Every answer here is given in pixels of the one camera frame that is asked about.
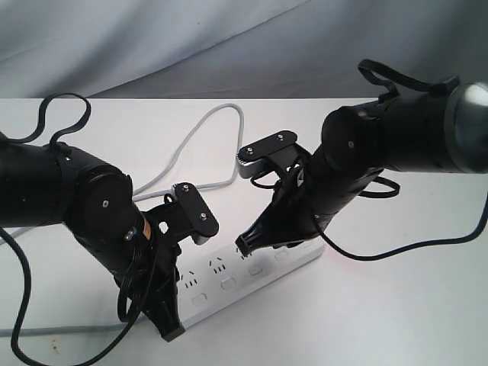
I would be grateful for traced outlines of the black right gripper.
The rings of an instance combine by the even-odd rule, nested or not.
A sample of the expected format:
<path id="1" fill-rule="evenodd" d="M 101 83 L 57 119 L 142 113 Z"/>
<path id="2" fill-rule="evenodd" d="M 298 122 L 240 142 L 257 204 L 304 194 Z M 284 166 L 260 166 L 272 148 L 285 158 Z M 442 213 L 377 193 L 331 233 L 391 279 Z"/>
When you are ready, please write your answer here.
<path id="1" fill-rule="evenodd" d="M 293 173 L 279 195 L 255 222 L 238 235 L 243 256 L 263 248 L 294 248 L 318 237 L 324 220 L 324 160 L 315 152 Z"/>

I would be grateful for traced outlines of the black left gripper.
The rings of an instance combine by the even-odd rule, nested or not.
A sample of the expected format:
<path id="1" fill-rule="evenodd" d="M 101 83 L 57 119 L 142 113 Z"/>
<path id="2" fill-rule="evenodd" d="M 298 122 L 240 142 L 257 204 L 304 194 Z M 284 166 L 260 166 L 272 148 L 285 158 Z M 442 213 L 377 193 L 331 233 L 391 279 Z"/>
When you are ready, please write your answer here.
<path id="1" fill-rule="evenodd" d="M 144 313 L 165 341 L 185 332 L 178 310 L 178 241 L 183 238 L 180 203 L 166 201 L 147 212 L 126 234 L 130 245 L 128 268 L 114 277 L 119 286 L 117 303 L 145 305 Z"/>

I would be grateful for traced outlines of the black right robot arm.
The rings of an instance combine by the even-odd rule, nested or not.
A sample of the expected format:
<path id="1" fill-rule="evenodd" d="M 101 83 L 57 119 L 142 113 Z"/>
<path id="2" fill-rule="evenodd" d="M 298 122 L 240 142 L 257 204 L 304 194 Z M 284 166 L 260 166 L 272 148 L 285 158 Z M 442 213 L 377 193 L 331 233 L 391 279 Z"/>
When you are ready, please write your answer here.
<path id="1" fill-rule="evenodd" d="M 237 237 L 237 248 L 243 255 L 292 248 L 323 234 L 384 170 L 486 173 L 487 86 L 343 106 L 323 121 L 314 152 L 283 130 L 244 146 L 237 159 L 243 178 L 278 176 L 271 203 Z"/>

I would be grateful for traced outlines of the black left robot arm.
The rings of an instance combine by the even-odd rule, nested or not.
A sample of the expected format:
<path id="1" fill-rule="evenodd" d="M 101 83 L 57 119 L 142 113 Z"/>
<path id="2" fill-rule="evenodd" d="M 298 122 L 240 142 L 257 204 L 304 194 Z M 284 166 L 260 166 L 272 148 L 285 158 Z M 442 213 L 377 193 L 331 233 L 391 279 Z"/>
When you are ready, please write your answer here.
<path id="1" fill-rule="evenodd" d="M 176 296 L 181 250 L 135 205 L 130 176 L 64 143 L 53 148 L 2 138 L 1 226 L 56 224 L 113 275 L 120 321 L 141 311 L 167 342 L 184 332 Z"/>

